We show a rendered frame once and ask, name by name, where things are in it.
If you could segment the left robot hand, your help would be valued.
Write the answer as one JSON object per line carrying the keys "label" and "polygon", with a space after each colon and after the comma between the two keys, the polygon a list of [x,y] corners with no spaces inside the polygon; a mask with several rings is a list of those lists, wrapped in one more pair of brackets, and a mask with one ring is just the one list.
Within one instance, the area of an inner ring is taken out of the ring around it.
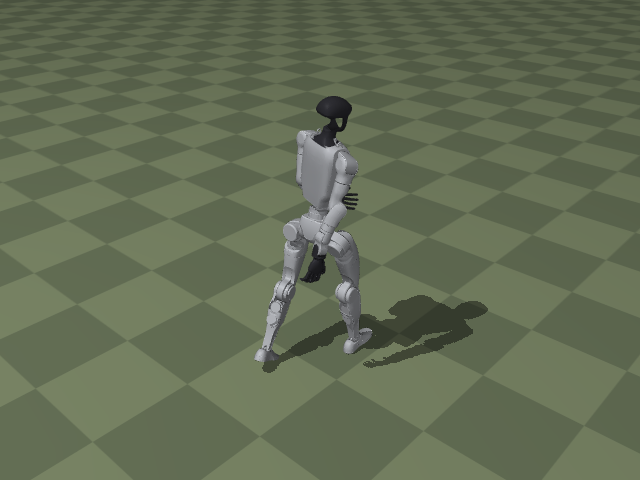
{"label": "left robot hand", "polygon": [[[351,188],[351,187],[349,187],[349,189],[350,189],[350,188]],[[357,196],[357,195],[358,195],[358,194],[354,194],[354,193],[347,193],[347,195],[346,195],[346,196]],[[344,197],[344,198],[342,199],[342,202],[343,202],[344,204],[347,204],[347,205],[357,205],[357,203],[346,202],[346,201],[344,201],[344,200],[358,201],[359,199],[347,198],[347,197]],[[350,209],[350,210],[355,210],[355,208],[348,207],[348,206],[346,206],[346,208],[347,208],[347,209]]]}

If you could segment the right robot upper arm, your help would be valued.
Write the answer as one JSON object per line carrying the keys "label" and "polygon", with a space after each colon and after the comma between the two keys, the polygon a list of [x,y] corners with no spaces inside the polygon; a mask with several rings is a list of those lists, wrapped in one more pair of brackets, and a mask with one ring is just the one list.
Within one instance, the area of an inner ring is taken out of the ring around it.
{"label": "right robot upper arm", "polygon": [[335,170],[337,174],[328,204],[328,211],[337,204],[345,206],[342,199],[347,195],[352,180],[358,172],[358,162],[347,152],[340,151],[335,162]]}

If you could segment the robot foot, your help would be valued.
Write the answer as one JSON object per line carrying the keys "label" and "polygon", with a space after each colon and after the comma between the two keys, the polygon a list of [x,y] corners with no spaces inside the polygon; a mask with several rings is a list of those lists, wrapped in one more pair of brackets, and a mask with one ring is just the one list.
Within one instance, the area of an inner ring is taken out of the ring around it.
{"label": "robot foot", "polygon": [[363,328],[359,330],[360,338],[357,341],[353,341],[353,338],[347,339],[343,346],[343,351],[347,354],[351,354],[357,350],[358,347],[365,344],[372,337],[372,330],[370,328]]}
{"label": "robot foot", "polygon": [[279,355],[276,354],[273,350],[271,350],[271,352],[268,352],[266,349],[267,349],[267,346],[265,346],[265,348],[258,349],[254,356],[254,360],[260,361],[260,362],[267,362],[270,360],[274,361],[279,359]]}

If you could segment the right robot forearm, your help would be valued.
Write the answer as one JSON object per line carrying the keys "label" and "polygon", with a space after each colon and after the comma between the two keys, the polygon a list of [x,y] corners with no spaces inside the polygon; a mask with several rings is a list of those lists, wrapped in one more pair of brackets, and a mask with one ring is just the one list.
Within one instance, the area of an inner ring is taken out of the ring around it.
{"label": "right robot forearm", "polygon": [[338,227],[340,220],[345,216],[345,214],[345,206],[342,204],[337,204],[329,211],[327,216],[323,217],[323,223],[319,229],[319,232],[315,236],[314,245],[317,244],[319,247],[317,255],[325,255],[327,253],[328,245],[331,241],[334,230],[336,227]]}

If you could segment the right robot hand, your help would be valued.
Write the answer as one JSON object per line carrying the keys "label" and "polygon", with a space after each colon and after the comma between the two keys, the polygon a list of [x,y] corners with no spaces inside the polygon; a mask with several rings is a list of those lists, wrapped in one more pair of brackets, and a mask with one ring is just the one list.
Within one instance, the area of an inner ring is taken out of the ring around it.
{"label": "right robot hand", "polygon": [[315,244],[312,251],[312,256],[314,258],[308,267],[308,272],[306,273],[305,277],[300,278],[301,281],[304,281],[306,283],[316,282],[319,281],[321,274],[325,273],[325,261],[323,259],[326,258],[327,253],[325,255],[317,255],[318,250],[319,247],[317,244]]}

